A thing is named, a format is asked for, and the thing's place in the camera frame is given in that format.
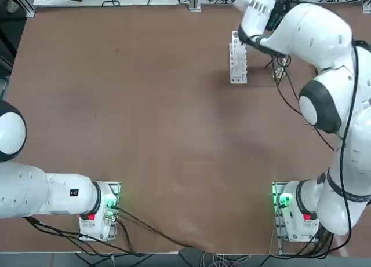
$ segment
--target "black label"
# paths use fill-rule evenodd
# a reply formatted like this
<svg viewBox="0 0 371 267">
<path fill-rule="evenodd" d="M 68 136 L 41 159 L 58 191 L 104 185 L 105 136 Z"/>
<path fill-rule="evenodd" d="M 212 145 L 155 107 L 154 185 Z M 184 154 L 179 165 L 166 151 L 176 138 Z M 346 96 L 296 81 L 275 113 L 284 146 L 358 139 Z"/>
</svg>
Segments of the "black label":
<svg viewBox="0 0 371 267">
<path fill-rule="evenodd" d="M 79 190 L 78 189 L 71 189 L 70 190 L 70 196 L 78 196 Z"/>
</svg>

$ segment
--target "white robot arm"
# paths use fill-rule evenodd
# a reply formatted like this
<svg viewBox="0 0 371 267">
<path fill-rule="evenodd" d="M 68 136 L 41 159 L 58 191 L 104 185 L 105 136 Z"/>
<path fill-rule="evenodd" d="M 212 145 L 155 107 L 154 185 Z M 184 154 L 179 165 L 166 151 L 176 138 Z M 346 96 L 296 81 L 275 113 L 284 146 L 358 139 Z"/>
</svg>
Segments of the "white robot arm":
<svg viewBox="0 0 371 267">
<path fill-rule="evenodd" d="M 16 162 L 26 142 L 21 113 L 0 101 L 0 218 L 79 215 L 81 234 L 109 240 L 118 197 L 106 182 L 79 174 L 45 173 Z"/>
<path fill-rule="evenodd" d="M 309 124 L 339 136 L 328 170 L 317 179 L 291 181 L 285 187 L 284 196 L 290 197 L 290 202 L 285 203 L 282 213 L 289 240 L 309 241 L 319 222 L 328 231 L 345 235 L 349 226 L 340 163 L 351 226 L 357 223 L 371 199 L 371 68 L 367 64 L 371 60 L 370 50 L 367 46 L 354 47 L 349 25 L 319 5 L 295 6 L 272 35 L 264 36 L 275 0 L 232 1 L 244 11 L 238 28 L 243 43 L 275 57 L 296 55 L 320 69 L 300 91 L 300 111 Z M 351 122 L 341 162 L 342 138 L 349 115 Z"/>
</svg>

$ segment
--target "green led light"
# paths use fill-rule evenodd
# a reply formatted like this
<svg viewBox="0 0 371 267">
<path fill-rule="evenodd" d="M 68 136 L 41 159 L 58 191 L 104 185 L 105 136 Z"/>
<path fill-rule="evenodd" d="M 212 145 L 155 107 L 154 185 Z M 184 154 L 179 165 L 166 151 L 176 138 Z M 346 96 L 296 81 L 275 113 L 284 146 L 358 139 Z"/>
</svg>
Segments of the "green led light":
<svg viewBox="0 0 371 267">
<path fill-rule="evenodd" d="M 279 203 L 281 208 L 285 208 L 290 205 L 290 201 L 292 199 L 292 195 L 290 193 L 282 193 L 279 196 Z"/>
</svg>

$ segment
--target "floor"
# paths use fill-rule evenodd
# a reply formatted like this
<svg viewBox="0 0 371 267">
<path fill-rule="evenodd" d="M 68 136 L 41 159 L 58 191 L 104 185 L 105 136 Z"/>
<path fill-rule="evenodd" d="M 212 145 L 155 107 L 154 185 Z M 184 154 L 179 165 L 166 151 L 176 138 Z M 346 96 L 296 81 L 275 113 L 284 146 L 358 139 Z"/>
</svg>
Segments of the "floor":
<svg viewBox="0 0 371 267">
<path fill-rule="evenodd" d="M 185 249 L 182 251 L 182 255 L 184 258 L 191 264 L 193 267 L 199 267 L 200 258 L 202 255 L 202 251 L 196 249 Z M 83 256 L 86 260 L 93 263 L 99 260 L 99 258 L 95 258 L 89 256 Z M 236 264 L 235 266 L 238 267 L 258 267 L 259 264 L 266 258 L 266 255 L 254 255 L 249 259 L 247 262 Z M 98 267 L 109 267 L 109 266 L 116 266 L 116 267 L 126 267 L 132 266 L 136 262 L 140 261 L 132 255 L 127 257 L 119 257 L 115 259 L 115 265 L 112 261 L 102 262 L 101 264 L 97 265 Z M 205 257 L 205 267 L 230 267 L 228 262 L 227 265 L 210 265 L 212 263 L 212 254 L 207 254 Z M 370 258 L 336 258 L 328 256 L 326 259 L 318 260 L 318 259 L 291 259 L 288 261 L 278 260 L 270 258 L 265 264 L 264 267 L 309 267 L 309 266 L 317 266 L 317 267 L 342 267 L 342 266 L 354 266 L 354 267 L 368 267 L 371 264 Z M 65 267 L 65 266 L 73 266 L 73 267 L 84 267 L 88 266 L 86 263 L 81 261 L 77 258 L 74 254 L 0 254 L 0 266 L 3 267 Z M 145 262 L 141 263 L 141 267 L 146 266 L 178 266 L 178 267 L 190 267 L 187 263 L 185 263 L 181 257 L 178 255 L 171 255 L 171 254 L 157 254 L 152 256 L 150 259 L 146 260 Z"/>
</svg>

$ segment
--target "brown tabletop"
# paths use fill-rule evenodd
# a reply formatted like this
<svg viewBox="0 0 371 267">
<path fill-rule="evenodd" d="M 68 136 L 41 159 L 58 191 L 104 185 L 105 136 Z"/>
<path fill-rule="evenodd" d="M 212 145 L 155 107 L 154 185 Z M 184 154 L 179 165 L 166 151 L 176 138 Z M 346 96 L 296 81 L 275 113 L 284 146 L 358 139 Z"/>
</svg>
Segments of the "brown tabletop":
<svg viewBox="0 0 371 267">
<path fill-rule="evenodd" d="M 333 8 L 371 41 L 360 6 Z M 39 9 L 8 92 L 28 125 L 17 160 L 120 181 L 124 208 L 203 250 L 268 253 L 272 181 L 314 178 L 332 152 L 280 99 L 268 56 L 252 52 L 248 85 L 228 85 L 228 43 L 241 17 L 232 6 Z M 293 58 L 289 73 L 299 91 L 314 71 Z M 282 91 L 295 105 L 287 81 Z M 42 219 L 77 229 L 73 216 Z M 367 209 L 344 253 L 368 255 L 370 220 Z M 126 223 L 139 251 L 179 249 Z M 1 251 L 78 250 L 23 219 L 0 228 Z M 126 247 L 121 231 L 114 243 Z"/>
</svg>

